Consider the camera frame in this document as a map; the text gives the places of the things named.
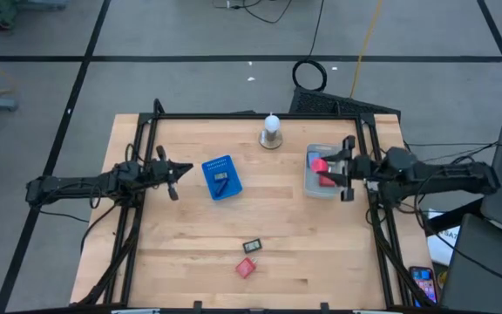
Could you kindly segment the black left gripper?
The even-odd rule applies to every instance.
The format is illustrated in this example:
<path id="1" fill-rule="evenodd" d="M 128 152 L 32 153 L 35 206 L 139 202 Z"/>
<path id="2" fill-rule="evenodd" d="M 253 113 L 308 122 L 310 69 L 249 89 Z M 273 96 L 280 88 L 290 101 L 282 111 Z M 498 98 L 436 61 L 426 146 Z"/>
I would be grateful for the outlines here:
<path id="1" fill-rule="evenodd" d="M 172 201 L 179 199 L 175 183 L 193 168 L 193 163 L 174 162 L 166 157 L 163 146 L 157 146 L 158 158 L 151 161 L 151 187 L 157 189 L 161 184 L 167 185 L 167 193 Z"/>

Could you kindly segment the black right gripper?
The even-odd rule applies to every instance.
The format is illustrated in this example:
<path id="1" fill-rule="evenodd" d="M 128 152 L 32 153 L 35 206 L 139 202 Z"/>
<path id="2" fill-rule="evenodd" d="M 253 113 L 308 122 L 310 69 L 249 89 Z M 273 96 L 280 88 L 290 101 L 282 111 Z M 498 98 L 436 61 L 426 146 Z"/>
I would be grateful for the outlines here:
<path id="1" fill-rule="evenodd" d="M 342 160 L 342 173 L 319 172 L 320 187 L 343 187 L 342 201 L 353 201 L 355 192 L 352 180 L 364 180 L 371 175 L 371 161 L 368 155 L 360 154 L 353 157 L 356 146 L 356 137 L 347 136 L 343 140 L 343 149 L 336 154 L 323 156 L 323 160 Z"/>

